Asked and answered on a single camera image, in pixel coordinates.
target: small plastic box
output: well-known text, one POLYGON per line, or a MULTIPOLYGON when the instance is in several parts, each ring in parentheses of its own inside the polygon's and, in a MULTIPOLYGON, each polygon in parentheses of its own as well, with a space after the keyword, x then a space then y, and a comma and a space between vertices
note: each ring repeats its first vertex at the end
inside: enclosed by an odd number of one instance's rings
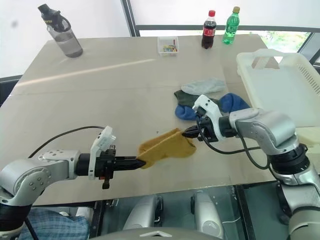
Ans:
POLYGON ((159 36, 158 52, 160 56, 176 56, 179 52, 177 36, 159 36))

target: table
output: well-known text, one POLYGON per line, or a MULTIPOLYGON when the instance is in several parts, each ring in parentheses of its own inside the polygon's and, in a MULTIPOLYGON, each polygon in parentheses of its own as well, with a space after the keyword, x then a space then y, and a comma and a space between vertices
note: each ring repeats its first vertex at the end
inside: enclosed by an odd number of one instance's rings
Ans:
MULTIPOLYGON (((69 59, 49 41, 34 59, 11 96, 0 108, 0 168, 26 158, 49 138, 82 126, 113 127, 117 156, 135 156, 138 146, 173 128, 194 125, 174 115, 173 93, 180 85, 217 77, 228 90, 249 103, 237 75, 236 55, 265 48, 258 35, 237 35, 224 45, 217 35, 213 48, 201 48, 201 36, 179 37, 181 52, 160 57, 156 37, 80 39, 81 57, 69 59)), ((99 132, 88 129, 61 137, 43 148, 88 153, 99 132)), ((185 159, 165 159, 151 168, 115 172, 110 189, 102 182, 78 177, 49 186, 37 205, 149 195, 209 186, 272 180, 256 169, 244 153, 221 155, 194 141, 197 151, 185 159)), ((241 148, 232 138, 217 143, 222 150, 241 148)), ((265 155, 252 156, 264 164, 265 155)))

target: black cable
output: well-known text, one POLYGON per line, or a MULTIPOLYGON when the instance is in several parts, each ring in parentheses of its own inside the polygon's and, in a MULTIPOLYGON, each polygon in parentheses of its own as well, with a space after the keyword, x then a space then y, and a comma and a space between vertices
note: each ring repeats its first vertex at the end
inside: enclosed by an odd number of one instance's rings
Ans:
POLYGON ((31 223, 30 223, 28 217, 25 218, 24 222, 25 222, 25 225, 28 227, 29 232, 30 232, 33 240, 39 240, 34 228, 31 226, 31 223))
MULTIPOLYGON (((239 129, 239 127, 238 127, 238 122, 237 122, 237 121, 235 122, 235 126, 236 126, 237 129, 239 129)), ((257 167, 258 169, 261 169, 261 170, 266 170, 266 169, 268 169, 269 166, 270 166, 270 161, 269 161, 269 159, 266 158, 266 161, 267 161, 267 162, 266 162, 266 165, 265 165, 265 166, 259 165, 259 164, 252 158, 252 156, 251 156, 251 154, 250 154, 250 152, 249 152, 249 148, 247 148, 246 141, 244 140, 244 137, 242 136, 242 134, 240 133, 240 131, 238 131, 238 136, 239 136, 239 138, 240 138, 240 140, 241 140, 241 142, 242 142, 244 151, 245 151, 247 157, 249 158, 250 162, 251 162, 255 167, 257 167)))
MULTIPOLYGON (((196 126, 200 132, 200 136, 202 137, 203 141, 205 142, 205 144, 211 148, 213 151, 219 153, 219 154, 225 154, 225 155, 230 155, 230 154, 238 154, 238 153, 243 153, 246 151, 246 149, 239 149, 239 150, 235 150, 235 151, 222 151, 220 149, 217 149, 215 148, 214 146, 212 146, 208 139, 206 138, 204 132, 201 130, 201 127, 200 127, 200 117, 199 116, 196 116, 195 117, 196 119, 196 126)), ((256 150, 256 149, 260 149, 259 146, 255 146, 255 147, 250 147, 250 148, 247 148, 247 151, 251 151, 251 150, 256 150)))
POLYGON ((79 128, 70 130, 70 131, 63 132, 57 136, 50 138, 48 141, 46 141, 44 144, 42 144, 40 147, 38 147, 33 153, 30 154, 29 159, 32 158, 37 152, 39 152, 44 146, 46 146, 48 143, 52 142, 53 140, 55 140, 61 136, 64 136, 64 135, 67 135, 67 134, 70 134, 70 133, 73 133, 73 132, 76 132, 79 130, 83 130, 83 129, 105 129, 105 128, 102 126, 83 126, 83 127, 79 127, 79 128))

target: blue cloth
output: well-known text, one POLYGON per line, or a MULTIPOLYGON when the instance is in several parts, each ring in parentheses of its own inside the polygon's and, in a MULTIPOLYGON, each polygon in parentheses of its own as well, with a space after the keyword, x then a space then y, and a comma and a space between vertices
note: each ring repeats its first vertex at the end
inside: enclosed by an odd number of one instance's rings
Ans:
POLYGON ((227 93, 220 98, 221 110, 225 113, 231 113, 234 111, 249 109, 250 106, 238 95, 234 93, 227 93))
POLYGON ((182 106, 178 104, 178 106, 176 106, 175 108, 174 113, 179 119, 182 120, 196 120, 196 113, 189 106, 182 106))
MULTIPOLYGON (((89 236, 89 223, 83 216, 62 216, 55 211, 33 208, 28 219, 40 240, 87 240, 89 236)), ((24 226, 18 240, 32 239, 24 226)))

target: black bottle cap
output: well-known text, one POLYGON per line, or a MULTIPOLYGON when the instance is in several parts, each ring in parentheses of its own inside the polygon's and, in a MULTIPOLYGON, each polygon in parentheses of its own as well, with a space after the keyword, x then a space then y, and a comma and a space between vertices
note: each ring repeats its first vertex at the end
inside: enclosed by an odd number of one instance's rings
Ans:
POLYGON ((47 4, 42 4, 41 6, 38 6, 38 9, 40 10, 41 13, 47 13, 50 8, 48 7, 47 4))

